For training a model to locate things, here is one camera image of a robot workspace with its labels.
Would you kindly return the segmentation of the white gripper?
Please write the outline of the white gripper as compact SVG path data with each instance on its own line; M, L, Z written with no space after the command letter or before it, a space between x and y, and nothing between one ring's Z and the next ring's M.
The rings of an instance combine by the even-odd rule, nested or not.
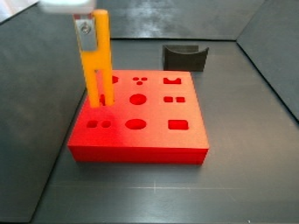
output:
M40 0L38 5L48 13L85 14L73 16L78 47L84 52L96 51L94 18L89 14L96 8L96 0Z

